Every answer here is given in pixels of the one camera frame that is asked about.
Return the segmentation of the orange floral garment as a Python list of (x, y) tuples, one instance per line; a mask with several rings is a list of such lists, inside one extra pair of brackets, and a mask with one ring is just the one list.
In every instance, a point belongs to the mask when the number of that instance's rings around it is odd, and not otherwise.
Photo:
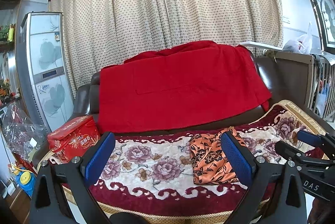
[(190, 139), (190, 157), (194, 184), (219, 185), (238, 181), (221, 147), (220, 137), (227, 132), (232, 133), (238, 142), (245, 146), (244, 140), (233, 127), (223, 129), (215, 134), (196, 134)]

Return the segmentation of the blue yellow toy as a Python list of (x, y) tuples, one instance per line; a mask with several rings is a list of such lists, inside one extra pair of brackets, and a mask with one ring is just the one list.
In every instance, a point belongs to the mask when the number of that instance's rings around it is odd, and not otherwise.
[(11, 168), (15, 175), (16, 183), (31, 198), (35, 187), (36, 176), (31, 171), (21, 169), (15, 165), (12, 165)]

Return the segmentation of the red gift box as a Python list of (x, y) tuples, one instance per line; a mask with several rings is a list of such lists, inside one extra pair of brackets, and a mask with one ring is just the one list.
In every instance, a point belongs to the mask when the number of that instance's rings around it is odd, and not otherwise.
[(47, 136), (49, 150), (61, 164), (70, 162), (74, 157), (82, 157), (99, 139), (93, 116), (73, 118)]

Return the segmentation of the grey baby crib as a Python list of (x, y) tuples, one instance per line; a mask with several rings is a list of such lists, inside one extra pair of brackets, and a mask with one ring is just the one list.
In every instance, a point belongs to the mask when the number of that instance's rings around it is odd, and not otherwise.
[(242, 46), (261, 50), (256, 68), (275, 99), (290, 99), (326, 121), (334, 122), (334, 51), (312, 49), (309, 55), (285, 52), (257, 42)]

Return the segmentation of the clear plastic wrapping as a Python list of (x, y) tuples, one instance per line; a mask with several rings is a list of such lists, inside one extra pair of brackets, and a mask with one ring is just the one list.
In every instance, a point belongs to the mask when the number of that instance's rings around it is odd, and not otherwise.
[(16, 102), (1, 109), (1, 127), (10, 151), (28, 163), (48, 133), (44, 124), (35, 124)]

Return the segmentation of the floral plush blanket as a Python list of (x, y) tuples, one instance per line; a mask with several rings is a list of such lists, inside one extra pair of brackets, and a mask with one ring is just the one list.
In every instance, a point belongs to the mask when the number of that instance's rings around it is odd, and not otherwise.
[[(251, 153), (283, 164), (275, 143), (321, 157), (322, 152), (298, 140), (299, 130), (325, 134), (318, 123), (294, 103), (274, 104), (260, 119), (233, 127)], [(225, 221), (247, 190), (238, 180), (219, 185), (196, 185), (190, 157), (190, 139), (196, 130), (169, 135), (118, 136), (114, 151), (99, 179), (89, 187), (105, 214), (127, 212), (150, 223), (215, 223)]]

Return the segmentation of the dark brown leather sofa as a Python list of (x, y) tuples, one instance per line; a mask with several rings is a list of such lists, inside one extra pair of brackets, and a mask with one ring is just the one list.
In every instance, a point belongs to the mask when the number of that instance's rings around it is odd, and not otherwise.
[[(290, 100), (306, 114), (312, 117), (326, 132), (334, 134), (334, 129), (325, 120), (304, 105), (307, 92), (307, 81), (311, 79), (308, 74), (312, 72), (312, 58), (305, 57), (302, 60), (302, 62), (296, 62), (288, 59), (279, 59), (275, 61), (274, 58), (257, 57), (254, 58), (254, 64), (266, 87), (271, 92), (272, 98), (269, 100), (270, 106), (273, 106), (281, 100)], [(99, 85), (100, 73), (94, 73), (91, 82), (89, 84), (82, 85), (78, 89), (76, 99), (74, 101), (74, 111), (70, 118), (92, 115), (95, 121), (98, 120)], [(257, 108), (248, 110), (247, 112), (237, 116), (211, 122), (209, 124), (174, 130), (165, 129), (158, 132), (147, 132), (146, 134), (159, 135), (178, 133), (185, 130), (222, 129), (226, 126), (237, 126), (251, 123), (261, 118), (265, 113), (266, 111), (263, 110), (261, 106), (258, 106)]]

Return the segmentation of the white plastic bag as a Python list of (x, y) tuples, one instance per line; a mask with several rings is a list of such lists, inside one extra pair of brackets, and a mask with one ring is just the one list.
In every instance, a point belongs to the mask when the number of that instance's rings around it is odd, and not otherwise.
[(288, 40), (283, 46), (284, 52), (309, 55), (312, 49), (312, 26), (308, 25), (307, 33), (300, 37)]

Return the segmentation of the red cloth on sofa back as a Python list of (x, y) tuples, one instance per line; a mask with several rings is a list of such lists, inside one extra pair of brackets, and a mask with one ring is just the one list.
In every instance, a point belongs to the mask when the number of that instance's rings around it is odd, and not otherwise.
[(268, 108), (271, 92), (243, 46), (195, 41), (100, 71), (98, 128), (181, 129)]

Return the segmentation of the dark framed glass door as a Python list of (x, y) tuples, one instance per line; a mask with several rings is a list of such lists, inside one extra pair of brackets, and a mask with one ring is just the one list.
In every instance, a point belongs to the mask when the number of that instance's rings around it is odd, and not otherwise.
[(334, 0), (310, 0), (322, 50), (334, 54)]

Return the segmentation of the beige dotted curtain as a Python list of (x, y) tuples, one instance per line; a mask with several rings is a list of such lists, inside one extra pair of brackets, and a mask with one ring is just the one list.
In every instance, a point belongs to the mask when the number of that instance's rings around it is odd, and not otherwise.
[(102, 68), (149, 50), (198, 40), (283, 44), (281, 0), (48, 0), (48, 9), (63, 16), (73, 91)]

